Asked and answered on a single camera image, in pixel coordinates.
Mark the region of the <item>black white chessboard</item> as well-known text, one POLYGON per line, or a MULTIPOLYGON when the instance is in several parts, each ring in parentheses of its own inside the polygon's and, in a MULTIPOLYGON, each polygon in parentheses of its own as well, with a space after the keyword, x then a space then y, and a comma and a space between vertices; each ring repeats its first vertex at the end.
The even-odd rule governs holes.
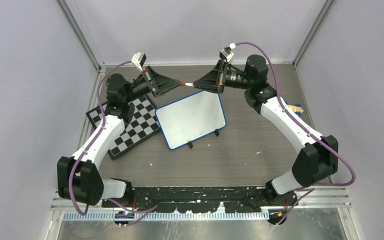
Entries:
POLYGON ((115 160, 161 131, 156 118, 157 106, 148 95, 131 102, 134 111, 128 123, 124 123, 117 116, 105 115, 102 110, 106 105, 104 102, 102 108, 96 107, 86 113, 97 132, 101 126, 105 128, 87 151, 89 156, 96 155, 95 163, 101 162, 106 154, 115 160))

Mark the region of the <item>white whiteboard marker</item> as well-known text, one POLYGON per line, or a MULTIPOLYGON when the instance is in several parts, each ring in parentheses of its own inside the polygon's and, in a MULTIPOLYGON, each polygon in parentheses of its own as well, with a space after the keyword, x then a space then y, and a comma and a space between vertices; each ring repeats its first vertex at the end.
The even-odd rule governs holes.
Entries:
POLYGON ((190 82, 181 82, 180 87, 194 87, 194 84, 193 83, 190 83, 190 82))

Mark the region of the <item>blue framed whiteboard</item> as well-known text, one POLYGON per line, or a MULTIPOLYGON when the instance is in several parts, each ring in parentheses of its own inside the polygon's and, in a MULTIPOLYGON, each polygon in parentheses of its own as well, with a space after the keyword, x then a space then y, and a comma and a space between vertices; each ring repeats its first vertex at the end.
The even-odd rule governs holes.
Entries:
POLYGON ((220 134, 227 125, 218 93, 198 91, 155 110, 163 137, 170 150, 176 150, 210 134, 220 134))

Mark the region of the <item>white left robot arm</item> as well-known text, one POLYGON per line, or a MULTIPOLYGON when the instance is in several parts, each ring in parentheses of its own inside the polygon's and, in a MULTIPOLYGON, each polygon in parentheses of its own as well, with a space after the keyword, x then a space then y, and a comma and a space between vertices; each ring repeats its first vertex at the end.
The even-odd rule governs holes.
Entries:
POLYGON ((140 68, 133 81, 110 71, 101 80, 106 86, 106 106, 98 103, 101 120, 89 139, 71 156, 62 156, 56 165, 57 188, 61 198, 71 200, 79 211, 80 204, 95 206, 101 200, 114 199, 121 207, 133 202, 131 183, 127 180, 102 179, 101 162, 116 136, 121 135, 134 115, 133 101, 153 94, 162 96, 179 87, 181 81, 157 73, 151 66, 140 68))

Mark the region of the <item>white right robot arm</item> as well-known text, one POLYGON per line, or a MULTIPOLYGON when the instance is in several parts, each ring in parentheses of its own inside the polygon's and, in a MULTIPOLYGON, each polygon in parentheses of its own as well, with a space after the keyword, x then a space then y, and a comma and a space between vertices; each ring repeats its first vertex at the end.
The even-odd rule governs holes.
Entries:
POLYGON ((225 87, 243 89, 247 104, 272 122, 292 144, 297 157, 291 169, 268 181, 263 189, 267 202, 279 205, 286 194, 310 187, 338 171, 338 157, 331 150, 337 151, 339 143, 334 136, 315 131, 291 111, 267 82, 268 72, 261 55, 250 55, 244 70, 220 59, 210 72, 193 82, 193 87, 217 94, 223 93, 225 87))

